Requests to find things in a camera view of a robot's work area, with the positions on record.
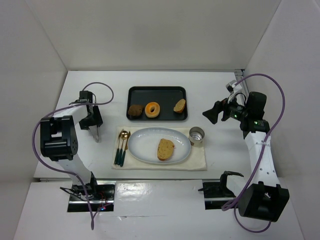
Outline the oval bread slice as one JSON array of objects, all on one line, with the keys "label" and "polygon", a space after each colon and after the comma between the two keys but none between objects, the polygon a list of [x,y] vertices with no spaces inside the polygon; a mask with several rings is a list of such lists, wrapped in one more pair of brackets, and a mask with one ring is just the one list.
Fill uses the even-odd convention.
[{"label": "oval bread slice", "polygon": [[157,147],[157,158],[160,161],[168,160],[174,153],[175,145],[171,140],[162,138]]}]

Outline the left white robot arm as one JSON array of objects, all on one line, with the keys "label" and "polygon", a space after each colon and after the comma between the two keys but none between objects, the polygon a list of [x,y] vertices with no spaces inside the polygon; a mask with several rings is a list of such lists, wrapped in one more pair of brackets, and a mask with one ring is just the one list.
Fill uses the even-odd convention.
[{"label": "left white robot arm", "polygon": [[93,199],[98,193],[94,174],[85,167],[78,155],[79,142],[76,125],[88,131],[99,142],[99,127],[103,124],[95,94],[82,90],[79,99],[71,106],[40,121],[40,151],[43,157],[57,163],[72,180],[71,191],[75,195],[88,195]]}]

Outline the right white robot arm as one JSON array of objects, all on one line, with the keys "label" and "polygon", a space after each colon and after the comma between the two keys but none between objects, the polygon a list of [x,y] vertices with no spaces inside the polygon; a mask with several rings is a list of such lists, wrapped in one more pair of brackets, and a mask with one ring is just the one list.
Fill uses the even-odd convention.
[{"label": "right white robot arm", "polygon": [[270,125],[263,119],[267,96],[250,92],[244,105],[236,98],[216,101],[213,108],[202,114],[212,124],[230,118],[240,122],[240,130],[249,151],[251,176],[245,180],[239,172],[225,171],[219,180],[218,191],[233,197],[240,216],[268,222],[277,222],[290,194],[281,187],[271,153]]}]

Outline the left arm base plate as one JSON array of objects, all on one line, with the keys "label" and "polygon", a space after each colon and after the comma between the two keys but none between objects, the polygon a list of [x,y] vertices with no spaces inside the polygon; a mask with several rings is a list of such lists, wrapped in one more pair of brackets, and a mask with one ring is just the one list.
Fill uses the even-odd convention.
[{"label": "left arm base plate", "polygon": [[[114,211],[115,189],[116,184],[114,182],[98,183],[96,186],[97,192],[90,194],[88,197],[93,213]],[[65,188],[64,191],[69,194],[68,213],[89,212],[85,195],[76,193],[72,188]]]}]

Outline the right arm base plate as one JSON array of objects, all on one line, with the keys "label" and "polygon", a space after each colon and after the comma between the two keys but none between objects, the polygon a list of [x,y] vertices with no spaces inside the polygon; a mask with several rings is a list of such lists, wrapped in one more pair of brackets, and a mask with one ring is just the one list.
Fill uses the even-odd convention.
[{"label": "right arm base plate", "polygon": [[203,180],[202,188],[198,191],[203,193],[206,210],[220,210],[225,203],[236,197],[230,190],[223,189],[218,179]]}]

